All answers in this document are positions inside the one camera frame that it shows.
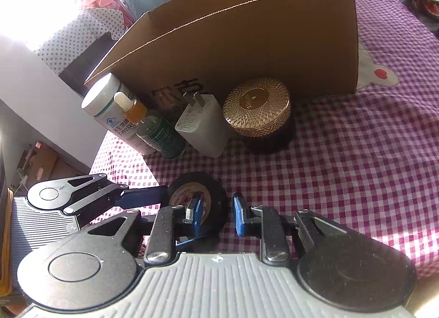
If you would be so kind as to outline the black electrical tape roll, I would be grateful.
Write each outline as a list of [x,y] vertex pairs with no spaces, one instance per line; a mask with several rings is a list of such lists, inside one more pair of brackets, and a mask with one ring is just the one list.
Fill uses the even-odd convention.
[[201,234],[217,235],[229,218],[229,199],[222,184],[205,172],[189,172],[175,179],[168,187],[169,204],[187,206],[190,200],[202,197]]

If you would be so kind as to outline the cardboard box on floor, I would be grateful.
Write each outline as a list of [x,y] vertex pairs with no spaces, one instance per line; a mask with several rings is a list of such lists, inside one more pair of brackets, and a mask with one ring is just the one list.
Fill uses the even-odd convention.
[[19,183],[26,189],[41,181],[84,175],[83,171],[68,164],[57,151],[39,141],[23,153],[17,173]]

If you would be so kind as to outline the green dropper bottle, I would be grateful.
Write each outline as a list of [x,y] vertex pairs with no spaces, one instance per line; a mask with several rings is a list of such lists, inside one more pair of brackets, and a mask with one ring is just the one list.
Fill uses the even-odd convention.
[[175,159],[185,151],[185,139],[157,111],[146,108],[140,100],[132,100],[123,92],[116,92],[115,103],[124,117],[137,126],[136,135],[166,159]]

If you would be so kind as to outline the white supplement bottle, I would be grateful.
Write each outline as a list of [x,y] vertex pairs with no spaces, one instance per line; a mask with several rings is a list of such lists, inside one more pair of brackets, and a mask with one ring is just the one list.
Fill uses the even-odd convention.
[[137,126],[124,117],[122,108],[115,103],[116,92],[124,93],[131,100],[136,99],[136,96],[117,77],[108,73],[89,89],[81,108],[141,155],[153,154],[154,148],[136,135]]

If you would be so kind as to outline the gold lidded dark jar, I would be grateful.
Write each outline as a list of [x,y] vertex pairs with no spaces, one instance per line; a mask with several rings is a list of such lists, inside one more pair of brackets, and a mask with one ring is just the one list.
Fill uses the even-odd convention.
[[289,90],[271,77],[248,80],[234,88],[223,104],[223,116],[255,154],[288,147],[295,133]]

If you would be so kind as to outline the purple checkered tablecloth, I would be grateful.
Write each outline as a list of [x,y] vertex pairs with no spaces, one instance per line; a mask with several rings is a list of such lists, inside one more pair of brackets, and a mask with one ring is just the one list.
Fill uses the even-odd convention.
[[438,272],[438,40],[396,0],[356,0],[359,38],[395,86],[297,103],[295,136],[272,155],[231,140],[217,159],[192,149],[143,158],[107,134],[91,171],[131,187],[203,171],[228,194],[282,214],[308,209],[404,252],[420,276]]

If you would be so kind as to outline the polka dot covered cabinet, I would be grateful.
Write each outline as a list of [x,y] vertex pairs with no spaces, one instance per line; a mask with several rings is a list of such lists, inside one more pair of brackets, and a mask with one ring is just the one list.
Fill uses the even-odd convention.
[[84,95],[86,79],[125,31],[121,11],[88,8],[35,53],[61,80]]

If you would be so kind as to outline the brown cardboard box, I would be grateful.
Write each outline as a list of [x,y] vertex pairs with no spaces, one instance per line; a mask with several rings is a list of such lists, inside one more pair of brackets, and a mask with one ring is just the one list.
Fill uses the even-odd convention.
[[359,67],[355,0],[170,0],[142,15],[86,79],[115,75],[168,110],[186,92],[225,100],[257,77],[293,98],[352,94]]

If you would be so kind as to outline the pink hanging cloth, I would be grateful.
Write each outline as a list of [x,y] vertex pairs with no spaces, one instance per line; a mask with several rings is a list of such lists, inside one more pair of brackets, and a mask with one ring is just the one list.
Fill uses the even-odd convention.
[[80,0],[83,9],[105,8],[120,11],[123,15],[123,21],[126,28],[133,24],[133,19],[126,11],[122,4],[116,0]]

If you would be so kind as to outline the white wall charger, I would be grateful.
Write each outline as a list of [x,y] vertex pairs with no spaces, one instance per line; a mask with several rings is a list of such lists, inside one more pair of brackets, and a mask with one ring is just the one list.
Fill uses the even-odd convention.
[[187,106],[178,119],[175,130],[195,150],[209,158],[219,158],[231,137],[231,127],[223,109],[213,95],[195,92],[183,94]]

